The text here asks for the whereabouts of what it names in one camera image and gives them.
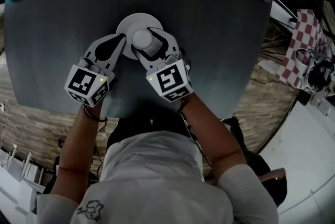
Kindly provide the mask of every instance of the tabletop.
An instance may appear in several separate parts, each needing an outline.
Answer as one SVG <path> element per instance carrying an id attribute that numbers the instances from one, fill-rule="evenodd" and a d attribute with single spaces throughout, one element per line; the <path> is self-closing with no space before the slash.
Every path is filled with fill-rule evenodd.
<path id="1" fill-rule="evenodd" d="M 76 113 L 64 84 L 88 46 L 115 33 L 133 13 L 156 17 L 191 61 L 195 92 L 219 118 L 230 117 L 257 60 L 271 3 L 262 0 L 14 0 L 5 8 L 7 64 L 18 104 Z M 146 70 L 125 56 L 104 112 L 129 117 L 155 105 L 172 108 L 146 81 Z"/>

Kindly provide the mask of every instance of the person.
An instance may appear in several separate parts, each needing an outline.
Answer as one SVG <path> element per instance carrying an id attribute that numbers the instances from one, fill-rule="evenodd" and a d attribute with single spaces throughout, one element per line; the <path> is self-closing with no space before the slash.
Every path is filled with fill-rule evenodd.
<path id="1" fill-rule="evenodd" d="M 226 119 L 223 122 L 230 126 L 230 132 L 239 143 L 247 164 L 258 176 L 263 186 L 276 203 L 276 206 L 278 207 L 281 205 L 287 196 L 287 179 L 285 169 L 280 168 L 271 171 L 268 164 L 260 155 L 247 149 L 239 120 L 236 116 Z"/>
<path id="2" fill-rule="evenodd" d="M 100 182 L 87 189 L 102 102 L 82 107 L 64 143 L 51 194 L 38 196 L 48 223 L 276 224 L 275 202 L 229 130 L 196 94 L 177 114 L 121 119 L 108 140 Z M 206 184 L 200 147 L 216 186 Z"/>

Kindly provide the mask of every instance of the red and white checkered towel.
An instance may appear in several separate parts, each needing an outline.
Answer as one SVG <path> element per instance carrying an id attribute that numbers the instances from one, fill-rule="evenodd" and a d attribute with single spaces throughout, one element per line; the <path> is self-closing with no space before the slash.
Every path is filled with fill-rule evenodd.
<path id="1" fill-rule="evenodd" d="M 298 22 L 293 31 L 285 59 L 276 73 L 276 78 L 295 88 L 304 89 L 304 75 L 299 73 L 295 64 L 296 51 L 306 49 L 307 51 L 312 50 L 314 55 L 329 56 L 330 50 L 327 43 L 327 38 L 313 10 L 299 9 Z M 301 54 L 299 57 L 300 62 L 307 66 L 309 66 L 310 59 L 309 54 Z"/>

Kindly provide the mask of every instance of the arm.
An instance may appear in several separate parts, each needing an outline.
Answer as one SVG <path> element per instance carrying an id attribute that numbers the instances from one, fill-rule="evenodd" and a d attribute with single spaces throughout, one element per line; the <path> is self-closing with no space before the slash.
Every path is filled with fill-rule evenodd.
<path id="1" fill-rule="evenodd" d="M 267 181 L 267 180 L 272 180 L 274 178 L 278 178 L 281 180 L 282 178 L 286 177 L 286 171 L 284 168 L 272 170 L 265 175 L 259 176 L 259 179 L 261 182 Z"/>
<path id="2" fill-rule="evenodd" d="M 234 136 L 195 94 L 186 96 L 183 114 L 210 159 L 216 179 L 231 167 L 245 164 Z"/>
<path id="3" fill-rule="evenodd" d="M 101 100 L 94 108 L 87 109 L 99 118 L 102 103 Z M 83 107 L 80 108 L 64 143 L 51 194 L 66 197 L 78 204 L 82 201 L 88 186 L 98 124 L 85 115 Z"/>

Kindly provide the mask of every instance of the wooden floor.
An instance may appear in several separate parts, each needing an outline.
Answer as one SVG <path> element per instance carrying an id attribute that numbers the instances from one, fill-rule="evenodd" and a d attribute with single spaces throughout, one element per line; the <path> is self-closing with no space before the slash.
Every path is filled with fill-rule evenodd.
<path id="1" fill-rule="evenodd" d="M 269 42 L 269 39 L 275 36 L 274 29 L 269 26 L 266 34 L 267 40 L 264 42 Z M 286 49 L 282 47 L 279 50 L 285 52 Z M 257 64 L 251 78 L 263 83 L 274 79 Z M 253 80 L 249 82 L 236 109 L 248 148 L 256 151 L 261 147 L 282 120 L 296 95 L 297 91 L 281 83 L 272 82 L 264 85 Z M 75 115 L 56 114 L 19 106 L 5 64 L 0 65 L 0 100 L 6 103 L 11 114 L 10 116 L 0 114 L 0 136 L 4 148 L 12 151 L 13 144 L 16 144 L 19 157 L 24 159 L 29 152 L 32 152 L 32 159 L 36 163 L 52 169 L 54 158 L 60 154 L 58 140 L 65 140 Z M 118 119 L 115 118 L 109 119 L 106 128 L 97 136 L 97 146 L 102 159 L 105 155 L 107 137 L 116 127 L 117 121 Z M 98 156 L 94 156 L 92 171 L 96 171 L 99 165 Z"/>

